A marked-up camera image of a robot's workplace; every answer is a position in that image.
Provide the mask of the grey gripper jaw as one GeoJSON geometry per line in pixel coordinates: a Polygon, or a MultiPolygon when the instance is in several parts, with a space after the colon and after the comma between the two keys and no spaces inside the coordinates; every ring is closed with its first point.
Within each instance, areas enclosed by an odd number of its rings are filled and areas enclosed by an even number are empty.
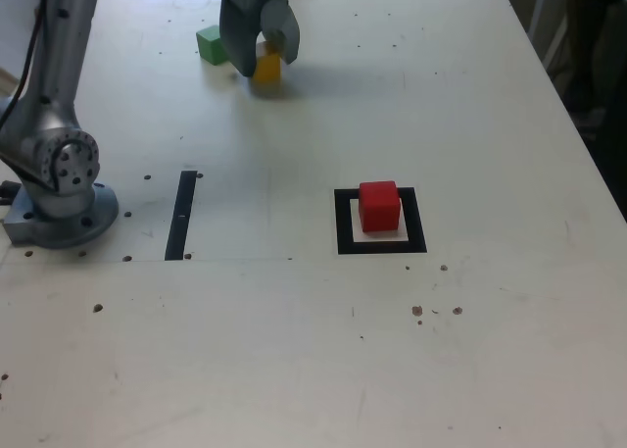
{"type": "Polygon", "coordinates": [[[229,61],[243,76],[252,76],[256,70],[260,8],[260,0],[221,0],[219,32],[222,45],[229,61]]]}
{"type": "Polygon", "coordinates": [[[262,7],[260,23],[265,40],[286,65],[291,65],[298,57],[300,28],[289,3],[268,0],[262,7]]]}

